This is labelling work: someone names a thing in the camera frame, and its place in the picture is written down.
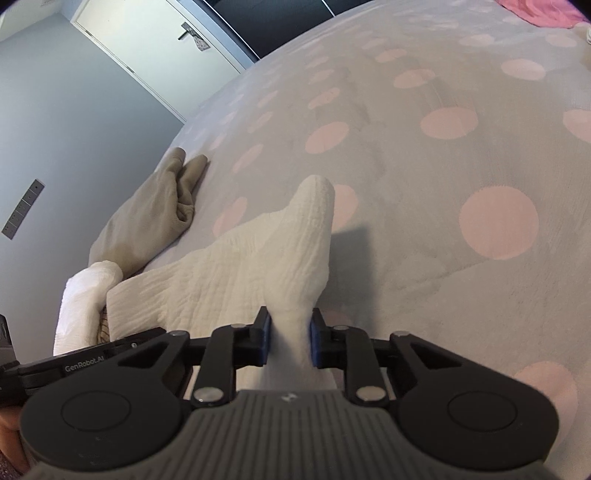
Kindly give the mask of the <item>person's left hand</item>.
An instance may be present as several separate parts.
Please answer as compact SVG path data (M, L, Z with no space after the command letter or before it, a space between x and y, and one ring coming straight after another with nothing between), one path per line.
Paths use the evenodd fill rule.
M29 471L30 465L20 437L21 407L1 409L1 453L19 474Z

